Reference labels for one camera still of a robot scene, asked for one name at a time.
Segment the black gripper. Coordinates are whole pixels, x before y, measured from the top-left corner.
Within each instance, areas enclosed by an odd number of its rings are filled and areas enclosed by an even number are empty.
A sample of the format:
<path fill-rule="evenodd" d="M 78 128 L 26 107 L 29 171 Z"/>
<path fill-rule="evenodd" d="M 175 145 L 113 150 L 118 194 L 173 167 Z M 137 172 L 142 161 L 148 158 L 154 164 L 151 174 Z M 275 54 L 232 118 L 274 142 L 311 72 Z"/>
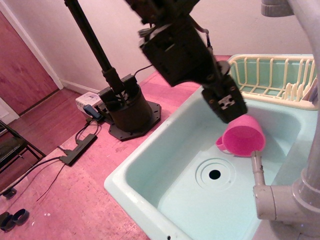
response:
<path fill-rule="evenodd" d="M 155 29 L 141 40 L 140 49 L 172 87 L 184 82 L 212 84 L 203 87 L 201 94 L 222 122 L 228 124 L 248 113 L 239 88 L 227 75 L 229 63 L 217 61 L 191 23 Z"/>

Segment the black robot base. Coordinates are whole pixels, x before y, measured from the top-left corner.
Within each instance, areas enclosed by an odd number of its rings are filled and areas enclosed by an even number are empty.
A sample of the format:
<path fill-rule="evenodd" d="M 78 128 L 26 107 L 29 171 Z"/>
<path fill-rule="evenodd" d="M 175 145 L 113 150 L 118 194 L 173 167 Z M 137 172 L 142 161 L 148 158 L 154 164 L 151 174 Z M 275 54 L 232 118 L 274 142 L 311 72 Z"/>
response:
<path fill-rule="evenodd" d="M 105 105 L 108 133 L 124 142 L 146 135 L 161 120 L 161 105 L 147 101 L 136 77 L 129 74 L 114 88 L 98 92 Z"/>

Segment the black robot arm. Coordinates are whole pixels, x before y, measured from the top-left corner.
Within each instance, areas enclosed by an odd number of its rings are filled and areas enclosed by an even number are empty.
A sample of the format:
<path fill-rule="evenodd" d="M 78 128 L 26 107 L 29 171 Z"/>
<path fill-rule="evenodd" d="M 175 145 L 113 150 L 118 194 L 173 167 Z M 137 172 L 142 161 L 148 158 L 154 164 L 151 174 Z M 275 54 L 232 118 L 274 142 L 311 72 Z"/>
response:
<path fill-rule="evenodd" d="M 230 65 L 216 60 L 211 43 L 203 42 L 204 32 L 190 13 L 194 0 L 129 0 L 127 4 L 148 28 L 141 29 L 140 49 L 162 75 L 174 87 L 185 82 L 202 86 L 202 96 L 213 112 L 229 123 L 248 111 L 235 81 L 229 75 Z M 68 7 L 93 54 L 101 66 L 109 87 L 99 96 L 109 115 L 132 106 L 140 88 L 134 77 L 121 80 L 104 53 L 80 4 L 67 0 Z"/>

